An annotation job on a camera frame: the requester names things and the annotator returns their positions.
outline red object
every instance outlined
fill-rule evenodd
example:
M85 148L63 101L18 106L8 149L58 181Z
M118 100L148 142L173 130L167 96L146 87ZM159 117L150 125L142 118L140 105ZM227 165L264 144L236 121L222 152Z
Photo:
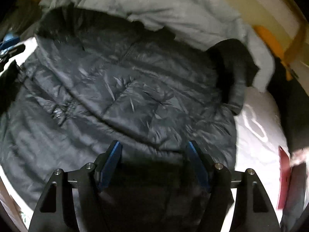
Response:
M289 163L289 157L279 146L279 156L280 156L280 190L277 209L284 209L286 197L289 190L289 181L291 176L291 168Z

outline shiny black fabric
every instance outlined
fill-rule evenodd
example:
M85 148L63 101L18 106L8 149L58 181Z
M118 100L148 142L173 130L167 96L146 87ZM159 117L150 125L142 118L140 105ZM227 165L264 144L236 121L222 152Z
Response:
M207 195L182 151L195 140L234 168L233 112L246 86L241 53L226 73L165 29L74 8L49 12L37 42L20 70L12 64L1 77L0 163L19 195L34 208L54 169L79 169L116 139L122 166L102 196L109 225L196 229ZM231 74L229 88L217 87L220 74ZM222 90L233 92L232 104Z

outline gray garment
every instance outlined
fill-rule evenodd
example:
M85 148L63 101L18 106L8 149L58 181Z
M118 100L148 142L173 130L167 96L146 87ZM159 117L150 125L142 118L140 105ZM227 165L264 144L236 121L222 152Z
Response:
M253 82L260 92L266 91L274 72L273 57L263 41L225 0L42 0L40 5L49 10L70 3L141 21L147 29L166 27L179 41L200 50L229 38L239 39L260 68Z

